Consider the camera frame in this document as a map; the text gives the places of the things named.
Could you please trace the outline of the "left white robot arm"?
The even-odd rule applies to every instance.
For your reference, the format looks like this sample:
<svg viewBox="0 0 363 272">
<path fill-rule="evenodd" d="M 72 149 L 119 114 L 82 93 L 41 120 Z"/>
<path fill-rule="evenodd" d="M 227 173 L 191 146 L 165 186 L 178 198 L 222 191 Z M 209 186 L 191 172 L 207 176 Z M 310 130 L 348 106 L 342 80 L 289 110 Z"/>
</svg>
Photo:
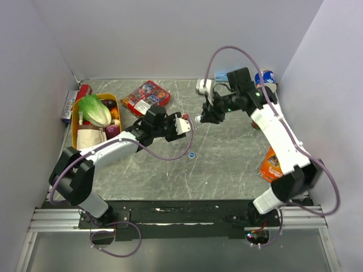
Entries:
<svg viewBox="0 0 363 272">
<path fill-rule="evenodd" d="M 54 194 L 59 193 L 65 203 L 85 211 L 98 227 L 105 228 L 115 221 L 115 214 L 111 205 L 92 190 L 95 172 L 141 150 L 155 156 L 148 148 L 155 138 L 172 142 L 186 135 L 193 136 L 193 124 L 188 115 L 167 114 L 164 107 L 154 105 L 132 126 L 101 144 L 81 150 L 68 147 L 61 153 L 49 178 L 52 187 L 49 202 L 56 205 Z"/>
</svg>

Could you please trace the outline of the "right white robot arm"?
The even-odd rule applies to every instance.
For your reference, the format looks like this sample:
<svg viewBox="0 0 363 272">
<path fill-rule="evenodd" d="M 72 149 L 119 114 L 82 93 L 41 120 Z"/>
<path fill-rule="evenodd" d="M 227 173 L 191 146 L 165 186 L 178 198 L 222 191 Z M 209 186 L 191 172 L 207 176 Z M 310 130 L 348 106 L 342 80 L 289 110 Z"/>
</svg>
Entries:
<svg viewBox="0 0 363 272">
<path fill-rule="evenodd" d="M 248 204 L 247 219 L 251 224 L 260 226 L 273 210 L 311 189 L 320 178 L 322 168 L 297 150 L 293 144 L 296 137 L 282 125 L 283 116 L 276 96 L 271 90 L 263 94 L 261 87 L 255 86 L 252 81 L 248 68 L 229 72 L 227 78 L 231 91 L 223 96 L 214 90 L 212 80 L 198 80 L 196 92 L 205 96 L 206 102 L 196 121 L 219 124 L 226 113 L 243 111 L 265 135 L 280 163 L 282 176 Z"/>
</svg>

